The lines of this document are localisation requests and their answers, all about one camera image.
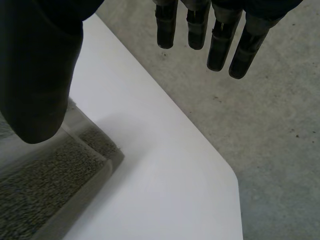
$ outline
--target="gray floor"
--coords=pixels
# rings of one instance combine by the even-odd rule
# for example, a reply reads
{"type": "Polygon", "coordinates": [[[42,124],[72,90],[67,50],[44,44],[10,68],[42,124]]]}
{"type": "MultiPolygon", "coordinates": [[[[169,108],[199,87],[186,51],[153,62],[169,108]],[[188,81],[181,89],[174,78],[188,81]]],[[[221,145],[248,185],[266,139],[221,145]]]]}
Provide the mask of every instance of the gray floor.
{"type": "Polygon", "coordinates": [[[157,46],[151,0],[106,0],[99,16],[235,171],[245,240],[320,239],[320,4],[305,0],[274,27],[242,80],[188,47],[180,4],[173,48],[157,46]]]}

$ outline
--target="black gloved finger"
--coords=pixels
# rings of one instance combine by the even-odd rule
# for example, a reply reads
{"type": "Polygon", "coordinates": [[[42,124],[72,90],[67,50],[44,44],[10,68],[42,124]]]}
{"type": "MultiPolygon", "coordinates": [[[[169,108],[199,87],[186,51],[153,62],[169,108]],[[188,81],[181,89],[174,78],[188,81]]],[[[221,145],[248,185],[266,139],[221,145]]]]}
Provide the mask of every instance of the black gloved finger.
{"type": "Polygon", "coordinates": [[[246,24],[229,68],[231,77],[241,79],[246,75],[269,29],[301,2],[302,0],[246,0],[246,24]]]}
{"type": "Polygon", "coordinates": [[[216,20],[212,30],[207,67],[212,71],[220,71],[234,39],[243,4],[241,0],[212,0],[212,6],[216,20]]]}
{"type": "Polygon", "coordinates": [[[71,1],[0,1],[0,111],[23,141],[40,143],[61,126],[82,20],[102,2],[82,0],[78,6],[84,8],[68,14],[71,1]]]}
{"type": "Polygon", "coordinates": [[[206,39],[210,0],[181,0],[187,7],[188,44],[194,50],[203,48],[206,39]]]}
{"type": "Polygon", "coordinates": [[[174,45],[178,0],[153,0],[156,4],[157,44],[170,49],[174,45]]]}

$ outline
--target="white table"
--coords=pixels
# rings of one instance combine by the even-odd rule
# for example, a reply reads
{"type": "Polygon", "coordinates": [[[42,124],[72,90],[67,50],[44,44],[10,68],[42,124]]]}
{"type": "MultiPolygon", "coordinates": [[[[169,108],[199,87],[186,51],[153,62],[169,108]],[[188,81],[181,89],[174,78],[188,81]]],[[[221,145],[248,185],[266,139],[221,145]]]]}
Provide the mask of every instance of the white table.
{"type": "Polygon", "coordinates": [[[125,159],[64,240],[243,239],[234,172],[96,15],[70,96],[125,159]]]}

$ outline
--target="concrete floor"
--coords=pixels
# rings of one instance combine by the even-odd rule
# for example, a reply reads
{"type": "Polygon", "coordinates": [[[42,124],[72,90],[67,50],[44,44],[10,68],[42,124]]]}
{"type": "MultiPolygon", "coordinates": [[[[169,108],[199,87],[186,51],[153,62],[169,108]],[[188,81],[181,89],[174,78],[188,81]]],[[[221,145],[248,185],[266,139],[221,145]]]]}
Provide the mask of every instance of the concrete floor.
{"type": "Polygon", "coordinates": [[[211,9],[202,50],[188,47],[179,4],[174,46],[157,46],[151,0],[106,0],[100,18],[231,165],[239,181],[245,240],[320,236],[320,4],[304,1],[274,27],[246,77],[207,69],[211,9]]]}

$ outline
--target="glove finger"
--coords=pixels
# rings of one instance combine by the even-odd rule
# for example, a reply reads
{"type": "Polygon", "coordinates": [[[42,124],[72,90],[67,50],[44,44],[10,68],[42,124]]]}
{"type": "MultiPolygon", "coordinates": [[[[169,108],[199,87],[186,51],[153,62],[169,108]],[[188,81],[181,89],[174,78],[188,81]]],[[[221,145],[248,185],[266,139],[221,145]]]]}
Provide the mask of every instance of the glove finger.
{"type": "Polygon", "coordinates": [[[300,2],[246,0],[246,24],[229,68],[231,77],[241,79],[246,75],[269,30],[300,2]]]}
{"type": "Polygon", "coordinates": [[[194,50],[203,48],[206,39],[209,0],[181,0],[188,8],[186,21],[188,23],[188,44],[194,50]]]}
{"type": "Polygon", "coordinates": [[[216,20],[206,65],[210,70],[218,72],[226,62],[242,16],[243,4],[239,0],[212,0],[212,6],[216,20]]]}
{"type": "Polygon", "coordinates": [[[156,4],[157,44],[170,49],[174,45],[178,0],[153,0],[156,4]]]}

